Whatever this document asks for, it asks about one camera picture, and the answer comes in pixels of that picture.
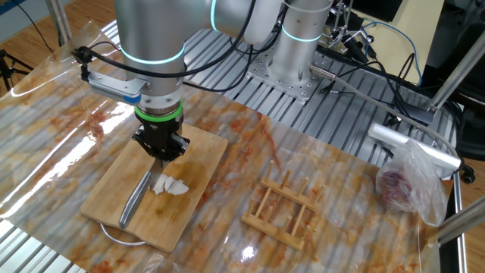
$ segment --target plastic bag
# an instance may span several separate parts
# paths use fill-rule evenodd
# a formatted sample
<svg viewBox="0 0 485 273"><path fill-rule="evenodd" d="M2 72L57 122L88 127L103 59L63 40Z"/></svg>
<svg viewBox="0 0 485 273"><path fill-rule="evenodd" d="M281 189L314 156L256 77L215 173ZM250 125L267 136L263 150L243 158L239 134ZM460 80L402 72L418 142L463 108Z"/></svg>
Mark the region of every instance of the plastic bag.
<svg viewBox="0 0 485 273"><path fill-rule="evenodd" d="M437 227L446 215L446 196L431 157L412 140L396 148L377 173L376 191L388 209L418 212Z"/></svg>

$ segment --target white food piece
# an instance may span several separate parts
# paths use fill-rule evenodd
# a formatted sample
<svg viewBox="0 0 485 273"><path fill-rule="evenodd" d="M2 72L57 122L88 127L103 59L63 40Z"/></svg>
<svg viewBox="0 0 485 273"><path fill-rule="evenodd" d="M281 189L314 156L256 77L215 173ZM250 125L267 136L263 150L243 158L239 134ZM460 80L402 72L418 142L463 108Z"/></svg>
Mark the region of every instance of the white food piece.
<svg viewBox="0 0 485 273"><path fill-rule="evenodd" d="M165 191L168 192L168 190L172 187L172 183L174 182L173 177L167 178L167 181L165 181Z"/></svg>
<svg viewBox="0 0 485 273"><path fill-rule="evenodd" d="M168 176L167 175L165 175L165 174L161 174L160 175L160 177L158 178L157 183L153 187L153 192L156 195L164 192L164 185L165 185L165 181L167 181L167 179L168 179Z"/></svg>
<svg viewBox="0 0 485 273"><path fill-rule="evenodd" d="M180 195L186 193L187 191L189 191L189 188L183 184L183 180L177 180L172 184L167 192L173 195Z"/></svg>

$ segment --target knife handle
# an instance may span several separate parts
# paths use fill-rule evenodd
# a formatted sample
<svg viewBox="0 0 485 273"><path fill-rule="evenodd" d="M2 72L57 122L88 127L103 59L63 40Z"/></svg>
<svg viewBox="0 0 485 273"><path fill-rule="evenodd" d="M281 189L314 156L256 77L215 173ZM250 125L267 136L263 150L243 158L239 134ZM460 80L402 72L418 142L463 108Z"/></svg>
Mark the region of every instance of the knife handle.
<svg viewBox="0 0 485 273"><path fill-rule="evenodd" d="M150 171L147 171L143 175L142 180L138 183L138 185L136 185L135 190L131 193L130 198L127 201L127 204L124 206L123 212L121 213L121 217L119 221L120 228L125 229L130 223L131 218L135 214L139 204L142 202L142 199L146 193L146 189L148 188L148 185L149 185L149 178L150 178Z"/></svg>

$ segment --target blue led ring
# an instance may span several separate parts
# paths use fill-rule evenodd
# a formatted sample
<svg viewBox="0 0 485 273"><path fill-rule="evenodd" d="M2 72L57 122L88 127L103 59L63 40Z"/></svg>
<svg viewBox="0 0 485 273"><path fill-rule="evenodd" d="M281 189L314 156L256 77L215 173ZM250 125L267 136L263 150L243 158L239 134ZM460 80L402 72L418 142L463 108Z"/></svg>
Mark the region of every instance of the blue led ring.
<svg viewBox="0 0 485 273"><path fill-rule="evenodd" d="M215 27L215 2L217 0L212 0L212 6L211 6L211 24L212 24L212 28L219 32L219 30L217 30L217 28Z"/></svg>
<svg viewBox="0 0 485 273"><path fill-rule="evenodd" d="M182 50L178 52L174 57L170 57L164 60L158 60L158 61L148 61L148 60L143 60L141 58L133 57L132 55L128 54L123 50L123 48L120 46L121 51L125 56L127 56L130 60L135 61L140 64L168 64L171 61L177 60L184 52L185 52L185 44L182 47Z"/></svg>
<svg viewBox="0 0 485 273"><path fill-rule="evenodd" d="M289 34L289 33L288 33L286 30L285 30L285 28L284 28L283 26L282 26L281 28L283 29L284 33L285 33L285 34L286 34L286 35L287 35L289 38L294 39L294 40L299 41L299 42L314 42L314 41L316 41L316 40L320 39L320 37L321 37L321 34L320 34L320 36L319 36L319 37L314 38L314 39L301 39L301 38L296 38L296 37L294 37L293 35Z"/></svg>

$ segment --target knife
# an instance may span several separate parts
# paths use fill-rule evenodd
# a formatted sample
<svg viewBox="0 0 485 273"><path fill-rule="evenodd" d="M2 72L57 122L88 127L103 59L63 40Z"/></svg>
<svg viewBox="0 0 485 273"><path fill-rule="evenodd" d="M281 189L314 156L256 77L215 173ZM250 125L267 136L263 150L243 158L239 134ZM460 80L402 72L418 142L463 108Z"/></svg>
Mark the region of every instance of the knife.
<svg viewBox="0 0 485 273"><path fill-rule="evenodd" d="M130 198L128 198L127 204L124 206L123 212L121 212L121 217L119 220L119 225L121 229L127 228L128 224L131 221L131 218L133 217L133 215L135 215L139 204L142 202L146 190L148 188L153 188L153 186L160 178L161 173L163 172L166 165L166 162L161 162L159 159L156 159L152 167L150 168L150 171L147 171L143 175L142 180L138 183L138 185L136 185L135 190L131 193Z"/></svg>

